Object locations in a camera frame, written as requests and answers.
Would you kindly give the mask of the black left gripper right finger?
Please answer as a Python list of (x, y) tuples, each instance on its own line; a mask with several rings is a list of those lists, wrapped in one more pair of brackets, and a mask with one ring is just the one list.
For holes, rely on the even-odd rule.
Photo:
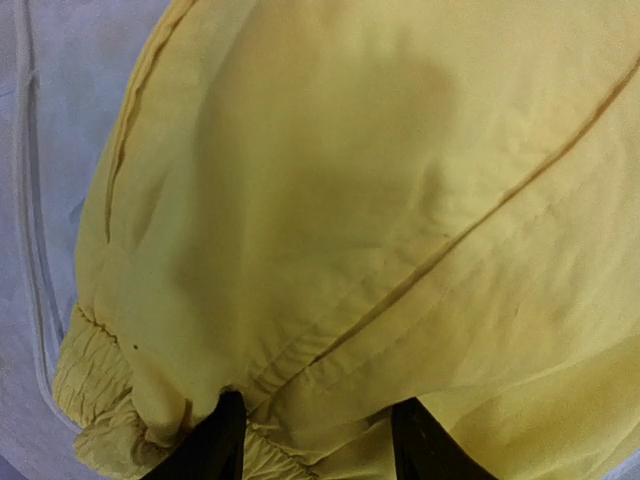
[(495, 480), (417, 398), (392, 406), (391, 425), (398, 480)]

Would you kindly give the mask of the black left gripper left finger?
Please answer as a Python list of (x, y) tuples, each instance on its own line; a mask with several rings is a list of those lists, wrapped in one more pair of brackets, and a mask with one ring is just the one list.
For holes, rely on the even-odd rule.
[(240, 480), (246, 423), (241, 393), (224, 392), (215, 410), (144, 480)]

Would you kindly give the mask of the yellow shorts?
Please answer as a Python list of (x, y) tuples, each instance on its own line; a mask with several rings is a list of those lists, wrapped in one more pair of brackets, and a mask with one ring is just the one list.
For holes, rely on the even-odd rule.
[(639, 447), (635, 1), (175, 1), (84, 203), (54, 378), (139, 479), (236, 390), (248, 479), (391, 479), (418, 398), (501, 479)]

